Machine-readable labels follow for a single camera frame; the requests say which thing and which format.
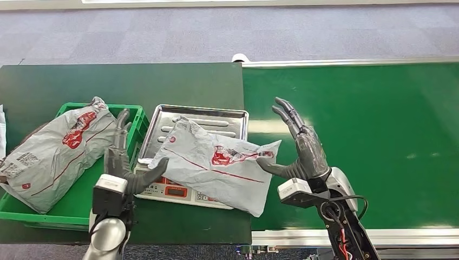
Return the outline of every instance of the green plastic crate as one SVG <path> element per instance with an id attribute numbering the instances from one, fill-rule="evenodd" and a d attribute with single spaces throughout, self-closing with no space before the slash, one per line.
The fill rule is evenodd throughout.
<path id="1" fill-rule="evenodd" d="M 56 117 L 66 111 L 87 105 L 87 103 L 66 103 L 57 112 Z M 133 166 L 147 133 L 149 121 L 141 106 L 107 106 L 114 116 L 118 116 L 124 108 L 130 110 L 127 121 L 132 122 L 132 126 L 127 136 L 127 153 L 131 158 L 131 166 Z M 67 194 L 46 215 L 36 213 L 6 193 L 0 200 L 0 219 L 16 220 L 35 228 L 88 231 L 93 187 L 102 173 L 103 157 L 81 175 Z"/>

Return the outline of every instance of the silver tray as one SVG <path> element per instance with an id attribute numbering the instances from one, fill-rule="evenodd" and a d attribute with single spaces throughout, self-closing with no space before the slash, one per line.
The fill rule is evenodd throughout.
<path id="1" fill-rule="evenodd" d="M 149 164 L 153 160 L 180 115 L 193 120 L 209 133 L 247 140 L 248 112 L 244 110 L 159 105 L 140 149 L 140 164 Z"/>

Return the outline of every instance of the weighing scale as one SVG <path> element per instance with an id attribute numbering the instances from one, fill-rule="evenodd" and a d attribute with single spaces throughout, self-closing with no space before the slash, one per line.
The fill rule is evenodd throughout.
<path id="1" fill-rule="evenodd" d="M 159 105 L 156 107 L 148 132 L 140 149 L 134 173 L 148 171 L 156 152 L 173 129 L 175 122 L 183 115 L 196 122 L 207 132 L 231 138 L 247 140 L 248 113 L 243 110 L 214 109 Z M 191 188 L 161 177 L 148 188 L 136 195 L 138 198 L 160 200 L 219 209 L 232 209 Z"/>

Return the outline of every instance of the robotic finger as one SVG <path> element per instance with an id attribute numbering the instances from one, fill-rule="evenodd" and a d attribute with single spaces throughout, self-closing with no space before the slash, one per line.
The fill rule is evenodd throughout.
<path id="1" fill-rule="evenodd" d="M 276 106 L 272 106 L 272 110 L 274 113 L 278 114 L 280 118 L 282 118 L 282 121 L 288 126 L 288 130 L 292 134 L 293 138 L 296 139 L 300 133 L 298 126 L 292 122 L 290 117 L 284 111 L 282 111 L 282 109 Z"/>

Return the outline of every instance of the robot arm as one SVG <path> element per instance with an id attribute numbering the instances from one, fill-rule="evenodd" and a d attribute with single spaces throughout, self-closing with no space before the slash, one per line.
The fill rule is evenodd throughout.
<path id="1" fill-rule="evenodd" d="M 134 225 L 134 194 L 144 191 L 167 168 L 169 159 L 163 158 L 156 168 L 143 174 L 132 174 L 126 153 L 128 117 L 127 109 L 118 115 L 113 144 L 104 155 L 104 174 L 93 188 L 91 244 L 83 260 L 123 259 L 123 250 Z"/>
<path id="2" fill-rule="evenodd" d="M 357 199 L 346 175 L 338 168 L 330 168 L 319 138 L 311 126 L 306 126 L 295 108 L 286 100 L 276 98 L 283 109 L 273 106 L 295 139 L 298 159 L 288 166 L 270 164 L 264 158 L 257 162 L 266 172 L 288 179 L 278 187 L 282 203 L 297 207 L 317 208 L 327 228 L 330 242 L 339 260 L 379 260 L 360 218 Z"/>

